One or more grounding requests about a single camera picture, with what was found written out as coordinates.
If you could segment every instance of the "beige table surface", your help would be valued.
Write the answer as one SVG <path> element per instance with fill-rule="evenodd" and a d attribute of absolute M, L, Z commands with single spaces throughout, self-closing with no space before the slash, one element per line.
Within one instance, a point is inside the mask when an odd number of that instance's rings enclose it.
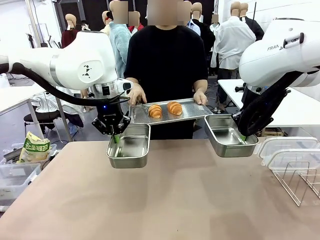
<path fill-rule="evenodd" d="M 107 146 L 69 143 L 0 218 L 0 239 L 320 238 L 319 201 L 298 208 L 255 156 L 220 158 L 207 139 L 151 141 L 146 167 L 113 169 Z"/>

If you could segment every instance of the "person's hand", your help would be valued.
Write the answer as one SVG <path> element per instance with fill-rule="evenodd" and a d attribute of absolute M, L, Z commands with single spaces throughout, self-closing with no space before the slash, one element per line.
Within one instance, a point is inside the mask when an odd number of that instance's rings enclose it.
<path fill-rule="evenodd" d="M 207 96 L 201 90 L 196 91 L 193 98 L 199 105 L 206 105 L 208 102 Z"/>
<path fill-rule="evenodd" d="M 143 103 L 147 103 L 145 91 L 138 83 L 133 83 L 133 88 L 130 90 L 128 97 L 130 98 L 129 103 L 131 106 L 135 106 L 137 101 L 141 102 L 141 99 Z"/>

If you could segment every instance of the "black chair seat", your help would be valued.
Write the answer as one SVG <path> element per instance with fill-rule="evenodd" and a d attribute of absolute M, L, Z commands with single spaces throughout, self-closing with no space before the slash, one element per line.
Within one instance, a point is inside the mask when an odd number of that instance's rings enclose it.
<path fill-rule="evenodd" d="M 36 115 L 36 118 L 38 119 L 38 121 L 41 123 L 51 123 L 53 122 L 55 119 L 57 118 L 60 118 L 60 112 L 57 110 L 57 111 L 54 111 L 54 112 L 43 112 L 43 113 L 40 113 L 40 112 L 35 112 L 35 115 Z M 28 114 L 27 116 L 25 116 L 23 118 L 23 120 L 25 122 L 29 122 L 29 123 L 32 123 L 33 120 L 32 120 L 32 117 L 31 117 L 31 114 Z"/>

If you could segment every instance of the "croissant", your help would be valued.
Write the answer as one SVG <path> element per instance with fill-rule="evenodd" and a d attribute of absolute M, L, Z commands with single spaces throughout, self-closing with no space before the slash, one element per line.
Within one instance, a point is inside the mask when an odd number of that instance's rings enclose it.
<path fill-rule="evenodd" d="M 168 112 L 180 116 L 182 114 L 182 106 L 176 101 L 171 101 L 167 104 Z"/>
<path fill-rule="evenodd" d="M 162 117 L 162 109 L 159 105 L 155 104 L 149 108 L 149 116 L 154 119 L 159 119 Z"/>

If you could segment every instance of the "snack bag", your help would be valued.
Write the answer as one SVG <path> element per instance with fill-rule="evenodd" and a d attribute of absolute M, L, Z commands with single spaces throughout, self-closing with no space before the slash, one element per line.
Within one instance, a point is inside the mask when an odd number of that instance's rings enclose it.
<path fill-rule="evenodd" d="M 45 160 L 50 150 L 50 140 L 40 139 L 36 135 L 28 132 L 20 154 L 19 161 L 16 163 L 30 163 Z"/>

